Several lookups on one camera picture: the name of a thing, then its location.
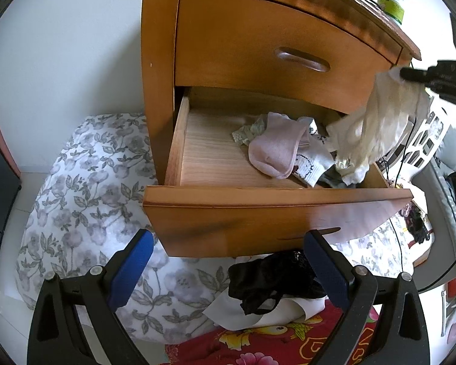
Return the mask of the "cream sheer stocking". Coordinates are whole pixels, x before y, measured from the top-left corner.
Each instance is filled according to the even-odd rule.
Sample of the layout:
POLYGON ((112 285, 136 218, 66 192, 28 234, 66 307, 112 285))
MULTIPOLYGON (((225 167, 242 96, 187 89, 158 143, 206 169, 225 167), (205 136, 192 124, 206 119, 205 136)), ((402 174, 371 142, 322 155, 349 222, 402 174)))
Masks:
POLYGON ((423 83, 404 81, 402 67, 377 73, 367 104, 329 124, 335 168, 345 185, 364 181, 370 165, 399 142, 409 118, 426 118, 431 97, 423 83))

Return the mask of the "white garment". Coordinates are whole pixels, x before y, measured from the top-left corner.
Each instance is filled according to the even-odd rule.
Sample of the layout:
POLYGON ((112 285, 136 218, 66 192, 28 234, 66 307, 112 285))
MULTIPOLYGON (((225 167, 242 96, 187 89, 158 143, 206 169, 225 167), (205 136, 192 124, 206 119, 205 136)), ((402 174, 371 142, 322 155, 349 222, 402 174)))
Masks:
POLYGON ((319 314, 325 308, 326 299, 290 296, 283 296, 279 302, 267 299, 254 312, 247 314, 241 307, 242 301, 230 297, 228 290, 225 290, 203 311, 203 315, 215 325, 230 331, 284 325, 293 321, 307 321, 319 314))

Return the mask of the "black lace underwear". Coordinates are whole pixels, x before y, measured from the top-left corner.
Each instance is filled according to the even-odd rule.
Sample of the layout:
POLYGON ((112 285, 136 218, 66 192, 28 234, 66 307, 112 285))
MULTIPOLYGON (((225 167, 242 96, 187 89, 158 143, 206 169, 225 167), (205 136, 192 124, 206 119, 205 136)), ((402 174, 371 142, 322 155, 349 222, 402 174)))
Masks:
POLYGON ((278 251, 262 259, 231 265, 228 295, 250 314, 267 299, 283 296, 315 299, 326 292, 301 249, 278 251))

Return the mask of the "pink sock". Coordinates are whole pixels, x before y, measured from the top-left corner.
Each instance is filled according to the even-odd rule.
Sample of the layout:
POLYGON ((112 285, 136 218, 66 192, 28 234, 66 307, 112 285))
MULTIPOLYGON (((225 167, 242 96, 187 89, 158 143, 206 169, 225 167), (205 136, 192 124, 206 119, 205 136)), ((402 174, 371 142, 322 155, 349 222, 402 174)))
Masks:
POLYGON ((313 119, 292 120, 287 115, 269 112, 266 129, 249 145, 249 161, 266 176, 281 180, 292 174, 299 143, 308 134, 313 119))

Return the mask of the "white green pill bottle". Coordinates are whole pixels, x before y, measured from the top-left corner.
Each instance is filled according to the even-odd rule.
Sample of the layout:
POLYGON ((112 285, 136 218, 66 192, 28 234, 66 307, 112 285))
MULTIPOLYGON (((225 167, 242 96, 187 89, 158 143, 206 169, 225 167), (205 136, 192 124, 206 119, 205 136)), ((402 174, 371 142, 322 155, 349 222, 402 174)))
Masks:
POLYGON ((380 9, 394 22, 401 25, 404 20, 404 0, 377 0, 380 9))

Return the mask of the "white lattice shelf rack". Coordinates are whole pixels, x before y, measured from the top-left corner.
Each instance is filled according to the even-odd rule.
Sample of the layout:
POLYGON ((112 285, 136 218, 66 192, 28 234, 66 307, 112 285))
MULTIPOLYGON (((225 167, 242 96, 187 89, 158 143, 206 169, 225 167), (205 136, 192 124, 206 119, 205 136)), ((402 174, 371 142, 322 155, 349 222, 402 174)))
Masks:
POLYGON ((432 97, 427 117, 409 118, 399 142, 377 166, 390 180, 410 180, 430 162, 449 127, 443 102, 432 97))

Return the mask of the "grey sofa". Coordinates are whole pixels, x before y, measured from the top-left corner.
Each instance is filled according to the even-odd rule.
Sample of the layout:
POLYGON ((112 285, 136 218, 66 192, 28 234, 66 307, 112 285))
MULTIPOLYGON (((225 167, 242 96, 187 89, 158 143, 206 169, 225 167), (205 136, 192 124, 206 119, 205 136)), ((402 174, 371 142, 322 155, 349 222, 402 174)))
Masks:
POLYGON ((414 268, 413 280, 426 292, 456 278, 456 200, 446 178, 456 172, 456 129, 447 130, 429 163, 411 183, 425 194, 434 241, 427 259, 414 268))

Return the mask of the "red floral blanket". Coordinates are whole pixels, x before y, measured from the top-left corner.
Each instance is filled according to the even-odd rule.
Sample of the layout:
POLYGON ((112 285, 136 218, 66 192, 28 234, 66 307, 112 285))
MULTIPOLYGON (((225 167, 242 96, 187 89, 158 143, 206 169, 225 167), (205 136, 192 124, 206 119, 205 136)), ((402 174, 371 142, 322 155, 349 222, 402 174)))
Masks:
POLYGON ((168 364, 309 364, 343 312, 325 308, 307 321, 229 331, 218 328, 182 344, 168 344, 168 364))

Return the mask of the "colourful clutter pile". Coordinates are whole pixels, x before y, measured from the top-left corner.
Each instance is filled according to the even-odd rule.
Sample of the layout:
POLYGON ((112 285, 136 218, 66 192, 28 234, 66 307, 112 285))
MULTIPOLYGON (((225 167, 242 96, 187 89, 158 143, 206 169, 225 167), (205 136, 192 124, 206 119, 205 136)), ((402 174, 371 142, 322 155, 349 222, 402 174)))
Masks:
POLYGON ((406 204, 405 207, 399 211, 399 215, 404 218, 406 228, 413 237, 412 241, 408 244, 409 248, 415 244, 423 244, 425 241, 431 239, 433 229, 428 229, 426 227, 421 214, 421 209, 418 208, 414 202, 406 204))

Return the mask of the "white patterned sock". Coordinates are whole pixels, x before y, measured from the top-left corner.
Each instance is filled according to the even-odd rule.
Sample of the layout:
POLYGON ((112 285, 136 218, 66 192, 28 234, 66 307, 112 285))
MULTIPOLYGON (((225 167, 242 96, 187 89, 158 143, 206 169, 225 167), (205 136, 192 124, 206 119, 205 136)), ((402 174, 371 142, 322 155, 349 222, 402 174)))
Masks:
POLYGON ((333 157, 318 136, 305 134, 295 154, 292 174, 306 186, 314 187, 334 164, 333 157))

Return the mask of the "grey floral bedsheet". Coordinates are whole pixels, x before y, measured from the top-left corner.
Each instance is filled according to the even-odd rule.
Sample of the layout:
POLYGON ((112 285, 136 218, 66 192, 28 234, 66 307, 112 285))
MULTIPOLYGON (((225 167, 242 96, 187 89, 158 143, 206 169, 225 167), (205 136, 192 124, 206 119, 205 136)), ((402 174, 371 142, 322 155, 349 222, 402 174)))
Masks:
MULTIPOLYGON (((155 184, 146 118, 89 116, 78 126, 40 188, 24 229, 15 282, 34 308, 44 277, 77 277, 105 265, 141 228, 141 203, 155 184)), ((215 325, 204 311, 229 284, 233 259, 180 258, 156 244, 118 318, 135 339, 178 344, 215 325)))

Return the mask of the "wooden nightstand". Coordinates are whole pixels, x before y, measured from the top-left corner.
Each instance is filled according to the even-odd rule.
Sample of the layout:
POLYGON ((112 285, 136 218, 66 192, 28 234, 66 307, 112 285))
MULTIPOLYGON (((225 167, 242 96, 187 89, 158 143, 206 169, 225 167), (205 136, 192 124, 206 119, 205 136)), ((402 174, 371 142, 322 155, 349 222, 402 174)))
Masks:
POLYGON ((350 113, 366 103, 377 72, 420 56, 371 0, 142 0, 143 93, 157 176, 165 177, 185 87, 350 113))

